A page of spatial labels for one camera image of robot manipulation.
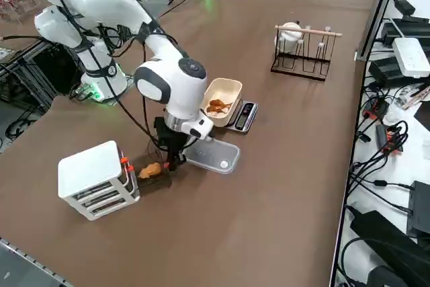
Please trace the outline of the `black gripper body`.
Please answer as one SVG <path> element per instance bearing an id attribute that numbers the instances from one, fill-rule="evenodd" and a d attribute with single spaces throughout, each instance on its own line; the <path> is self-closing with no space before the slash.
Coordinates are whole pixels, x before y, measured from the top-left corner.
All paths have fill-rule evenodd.
<path id="1" fill-rule="evenodd" d="M 171 130 L 165 123 L 163 117 L 156 117 L 154 127 L 157 133 L 157 146 L 170 155 L 178 155 L 187 144 L 189 136 L 182 132 Z"/>

